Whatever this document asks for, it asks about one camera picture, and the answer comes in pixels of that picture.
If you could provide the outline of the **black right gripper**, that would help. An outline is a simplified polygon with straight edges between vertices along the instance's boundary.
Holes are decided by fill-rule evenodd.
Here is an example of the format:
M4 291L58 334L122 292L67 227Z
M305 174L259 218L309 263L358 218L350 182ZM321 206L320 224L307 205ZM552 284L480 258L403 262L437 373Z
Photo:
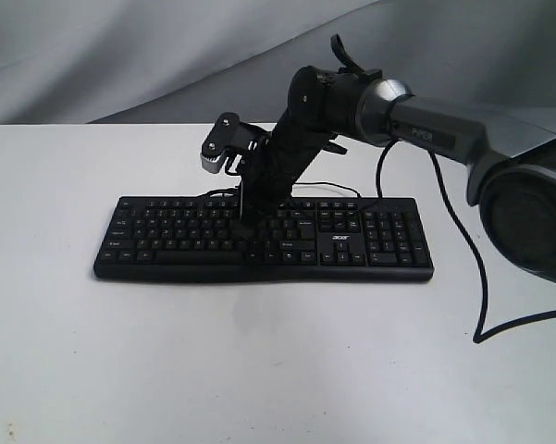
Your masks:
M264 218L290 197L293 185L320 152L347 154L334 138L328 132L277 124L268 139L238 166L240 219L232 227L232 238L254 240L265 227Z

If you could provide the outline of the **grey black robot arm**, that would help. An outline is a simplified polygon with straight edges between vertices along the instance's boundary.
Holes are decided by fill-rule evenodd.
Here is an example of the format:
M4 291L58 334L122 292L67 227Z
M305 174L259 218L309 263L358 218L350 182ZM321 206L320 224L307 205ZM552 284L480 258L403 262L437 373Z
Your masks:
M365 71L331 48L340 69L299 69L268 140L241 172L241 232L291 194L337 136L382 147L407 142L468 170L467 202L512 264L556 283L556 107L455 104L420 97L403 82Z

